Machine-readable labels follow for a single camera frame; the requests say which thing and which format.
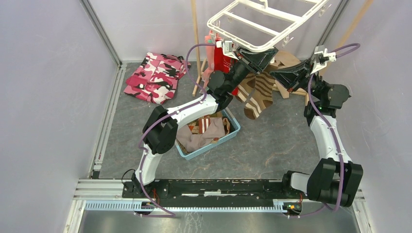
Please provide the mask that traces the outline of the pink sock green patches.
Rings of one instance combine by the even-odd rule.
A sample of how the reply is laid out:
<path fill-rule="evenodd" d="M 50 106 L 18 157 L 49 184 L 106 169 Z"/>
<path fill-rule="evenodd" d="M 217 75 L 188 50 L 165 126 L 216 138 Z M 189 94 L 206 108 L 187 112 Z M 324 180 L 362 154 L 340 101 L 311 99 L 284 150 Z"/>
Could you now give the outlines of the pink sock green patches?
<path fill-rule="evenodd" d="M 206 90 L 209 83 L 209 78 L 211 73 L 214 71 L 214 51 L 216 47 L 216 39 L 220 39 L 219 35 L 214 33 L 212 30 L 209 31 L 209 34 L 205 36 L 204 41 L 207 44 L 212 44 L 212 46 L 206 46 L 206 59 L 207 59 L 207 68 L 203 72 L 202 80 L 204 82 L 203 89 Z"/>

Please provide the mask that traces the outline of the brown striped sock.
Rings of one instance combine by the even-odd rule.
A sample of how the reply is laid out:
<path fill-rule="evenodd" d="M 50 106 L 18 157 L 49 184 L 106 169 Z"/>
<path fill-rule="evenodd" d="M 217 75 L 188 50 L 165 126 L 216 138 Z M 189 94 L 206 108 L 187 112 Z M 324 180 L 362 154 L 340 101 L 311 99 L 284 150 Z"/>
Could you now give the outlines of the brown striped sock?
<path fill-rule="evenodd" d="M 247 102 L 255 91 L 256 76 L 248 74 L 243 81 L 238 85 L 238 93 L 236 99 L 240 102 Z"/>
<path fill-rule="evenodd" d="M 255 91 L 244 107 L 244 113 L 249 119 L 257 119 L 263 110 L 273 104 L 272 88 L 275 79 L 267 72 L 262 72 L 255 76 Z"/>

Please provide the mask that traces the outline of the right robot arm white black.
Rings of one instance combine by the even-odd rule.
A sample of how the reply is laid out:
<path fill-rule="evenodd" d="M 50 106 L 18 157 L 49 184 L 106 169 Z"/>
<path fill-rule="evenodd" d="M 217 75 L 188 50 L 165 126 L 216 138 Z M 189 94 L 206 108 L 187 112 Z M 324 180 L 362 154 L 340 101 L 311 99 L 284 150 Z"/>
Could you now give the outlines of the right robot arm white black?
<path fill-rule="evenodd" d="M 336 112 L 351 95 L 346 86 L 326 82 L 313 69 L 310 61 L 304 61 L 270 72 L 288 92 L 299 89 L 307 92 L 309 99 L 304 117 L 315 136 L 320 156 L 311 174 L 288 171 L 280 190 L 287 198 L 302 191 L 310 200 L 349 207 L 363 177 L 363 168 L 353 163 L 344 149 L 337 129 Z"/>

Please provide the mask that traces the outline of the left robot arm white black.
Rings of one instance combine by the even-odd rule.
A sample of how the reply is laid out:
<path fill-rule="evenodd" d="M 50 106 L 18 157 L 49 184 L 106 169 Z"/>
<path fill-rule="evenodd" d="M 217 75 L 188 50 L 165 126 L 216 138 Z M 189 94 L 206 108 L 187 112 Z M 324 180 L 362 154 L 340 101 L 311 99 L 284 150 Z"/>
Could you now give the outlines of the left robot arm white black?
<path fill-rule="evenodd" d="M 225 109 L 233 99 L 232 91 L 247 75 L 261 74 L 277 53 L 277 48 L 252 52 L 239 47 L 235 50 L 237 61 L 228 73 L 219 70 L 211 73 L 208 90 L 203 96 L 174 108 L 155 107 L 138 143 L 143 154 L 132 175 L 135 193 L 141 198 L 151 195 L 151 183 L 155 180 L 161 156 L 173 147 L 180 128 L 195 119 Z"/>

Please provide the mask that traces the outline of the red sock white trim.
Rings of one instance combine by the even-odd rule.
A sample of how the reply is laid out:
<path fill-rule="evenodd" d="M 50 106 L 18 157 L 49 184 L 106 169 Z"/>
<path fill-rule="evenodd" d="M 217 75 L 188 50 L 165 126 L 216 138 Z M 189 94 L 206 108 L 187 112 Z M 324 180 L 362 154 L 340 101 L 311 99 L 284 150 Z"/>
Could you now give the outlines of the red sock white trim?
<path fill-rule="evenodd" d="M 223 49 L 219 47 L 214 48 L 214 71 L 221 71 L 228 73 L 231 68 L 231 58 L 223 54 Z"/>

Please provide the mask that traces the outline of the white clip hanger frame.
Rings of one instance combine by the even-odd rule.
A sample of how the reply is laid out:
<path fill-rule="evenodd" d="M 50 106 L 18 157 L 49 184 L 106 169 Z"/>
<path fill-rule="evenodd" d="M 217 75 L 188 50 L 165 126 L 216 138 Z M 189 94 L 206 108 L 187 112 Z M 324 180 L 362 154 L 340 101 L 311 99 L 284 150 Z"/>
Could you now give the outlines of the white clip hanger frame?
<path fill-rule="evenodd" d="M 330 18 L 333 0 L 234 0 L 207 21 L 225 40 L 252 51 L 313 44 Z"/>

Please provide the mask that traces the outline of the red sock white stars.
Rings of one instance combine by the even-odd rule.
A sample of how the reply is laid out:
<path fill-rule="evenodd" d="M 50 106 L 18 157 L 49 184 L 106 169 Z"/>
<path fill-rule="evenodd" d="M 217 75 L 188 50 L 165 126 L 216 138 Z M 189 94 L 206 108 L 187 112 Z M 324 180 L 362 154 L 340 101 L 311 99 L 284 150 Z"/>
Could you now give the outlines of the red sock white stars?
<path fill-rule="evenodd" d="M 235 62 L 236 62 L 236 59 L 234 59 L 234 58 L 230 58 L 230 57 L 227 57 L 227 56 L 224 57 L 224 59 L 223 59 L 224 71 L 227 74 L 231 71 L 231 69 L 232 69 Z M 231 94 L 234 95 L 234 96 L 237 96 L 238 92 L 239 92 L 238 87 L 235 87 L 234 90 L 231 92 Z"/>

